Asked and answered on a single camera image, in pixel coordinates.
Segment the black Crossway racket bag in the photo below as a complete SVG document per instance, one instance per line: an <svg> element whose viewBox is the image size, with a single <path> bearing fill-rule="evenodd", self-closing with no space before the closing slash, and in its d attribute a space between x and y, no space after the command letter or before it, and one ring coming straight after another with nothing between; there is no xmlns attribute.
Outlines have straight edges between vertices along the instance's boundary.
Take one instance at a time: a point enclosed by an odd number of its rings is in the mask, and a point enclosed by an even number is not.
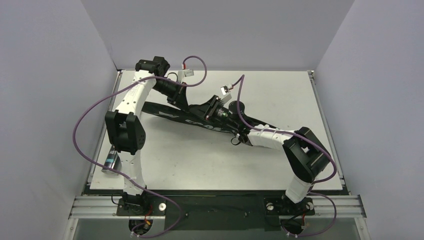
<svg viewBox="0 0 424 240"><path fill-rule="evenodd" d="M142 112L173 122L221 133L236 135L249 131L248 127L240 120L237 113L237 102L235 100L231 101L228 107L218 105L213 115L206 118L206 110L210 106L210 103L211 101L209 100L203 104L191 104L189 105L189 111L186 112L171 106L147 101L142 108Z"/></svg>

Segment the black shuttlecock tube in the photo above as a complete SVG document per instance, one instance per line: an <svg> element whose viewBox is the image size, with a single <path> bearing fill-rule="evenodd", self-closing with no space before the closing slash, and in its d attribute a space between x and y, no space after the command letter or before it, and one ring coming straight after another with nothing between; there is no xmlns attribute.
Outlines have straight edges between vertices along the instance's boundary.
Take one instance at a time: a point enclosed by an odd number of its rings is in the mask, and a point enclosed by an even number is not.
<svg viewBox="0 0 424 240"><path fill-rule="evenodd" d="M118 152L116 151L113 145L110 147L103 165L104 167L101 169L101 171L104 174L115 175L116 172L114 171L121 170L121 161Z"/></svg>

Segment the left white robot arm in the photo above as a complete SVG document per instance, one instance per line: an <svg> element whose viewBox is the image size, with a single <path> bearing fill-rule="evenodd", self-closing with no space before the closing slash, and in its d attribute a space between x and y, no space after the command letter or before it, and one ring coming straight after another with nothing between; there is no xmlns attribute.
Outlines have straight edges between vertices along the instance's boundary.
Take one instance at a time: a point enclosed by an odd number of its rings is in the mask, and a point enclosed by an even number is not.
<svg viewBox="0 0 424 240"><path fill-rule="evenodd" d="M149 210L149 201L144 192L146 183L142 175L141 149L146 142L146 131L140 118L142 108L151 90L167 96L171 105L188 111L189 105L186 87L183 85L183 64L177 72L177 80L165 80L164 76L170 64L164 57L156 56L153 60L140 60L135 66L130 87L120 104L105 114L105 123L110 143L118 153L124 178L123 202L136 215L143 215Z"/></svg>

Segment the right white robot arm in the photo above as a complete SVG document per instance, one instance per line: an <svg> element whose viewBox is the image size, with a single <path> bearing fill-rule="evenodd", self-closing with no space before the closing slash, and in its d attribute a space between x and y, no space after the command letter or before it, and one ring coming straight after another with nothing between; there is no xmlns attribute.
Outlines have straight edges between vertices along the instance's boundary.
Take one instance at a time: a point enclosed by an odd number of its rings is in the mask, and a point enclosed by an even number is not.
<svg viewBox="0 0 424 240"><path fill-rule="evenodd" d="M337 167L331 155L308 127L298 130L282 130L244 113L242 102L232 101L225 107L221 99L212 97L206 103L192 106L191 113L208 125L234 135L241 144L282 151L294 174L282 201L283 209L290 215L303 207L303 200L315 184L321 183L318 175L328 165L333 166L327 181L335 176Z"/></svg>

